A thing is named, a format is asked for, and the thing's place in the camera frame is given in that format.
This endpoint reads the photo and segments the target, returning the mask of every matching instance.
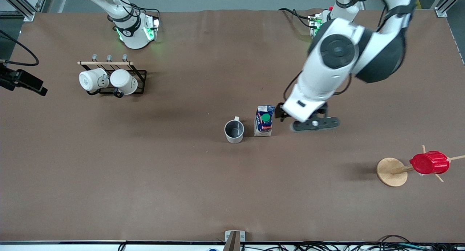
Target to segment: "mug rack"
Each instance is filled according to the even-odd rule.
[[[85,70],[92,70],[89,66],[103,69],[106,71],[108,78],[110,78],[113,71],[117,69],[124,69],[128,71],[131,76],[137,79],[137,90],[133,94],[144,94],[147,71],[136,69],[133,62],[128,61],[128,56],[126,54],[123,55],[122,62],[113,62],[111,55],[106,57],[106,62],[99,62],[97,61],[97,55],[93,54],[92,61],[78,61],[78,65],[81,65]],[[120,93],[118,93],[118,88],[111,85],[111,83],[106,88],[97,89],[94,92],[87,91],[87,94],[91,96],[97,94],[113,94],[117,98],[123,97]]]

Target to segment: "green light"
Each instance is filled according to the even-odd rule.
[[[152,40],[153,39],[153,30],[144,28],[144,32],[147,35],[147,39]]]
[[[121,37],[121,33],[120,33],[120,31],[118,30],[118,28],[116,28],[116,32],[118,33],[118,36],[120,36],[120,40],[123,41],[123,37]]]

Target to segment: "round wooden base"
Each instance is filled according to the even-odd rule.
[[[395,168],[403,166],[404,164],[402,164],[402,162],[399,160],[392,157],[387,157],[379,161],[376,167],[376,174],[379,180],[381,180],[385,185],[392,187],[402,186],[407,181],[407,172],[397,175],[392,175],[389,172]]]

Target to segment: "white mug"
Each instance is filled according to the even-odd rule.
[[[124,95],[131,95],[137,90],[137,80],[124,69],[117,69],[113,71],[110,76],[110,82]]]
[[[225,135],[229,143],[237,144],[244,137],[244,125],[239,121],[239,117],[234,117],[225,125]]]
[[[79,74],[79,83],[88,92],[108,87],[108,75],[103,69],[92,69]]]

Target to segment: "brown table surface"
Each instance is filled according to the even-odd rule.
[[[379,11],[357,22],[374,28]],[[329,100],[335,130],[253,137],[256,107],[277,104],[300,71],[308,29],[281,11],[162,13],[159,43],[129,50],[106,14],[37,14],[20,41],[46,97],[1,92],[1,240],[465,241],[465,161],[442,175],[382,184],[377,162],[465,154],[465,69],[445,18],[417,11],[402,68]],[[146,93],[80,87],[79,60],[128,54]],[[16,47],[13,59],[30,61]],[[246,137],[229,144],[240,116]]]

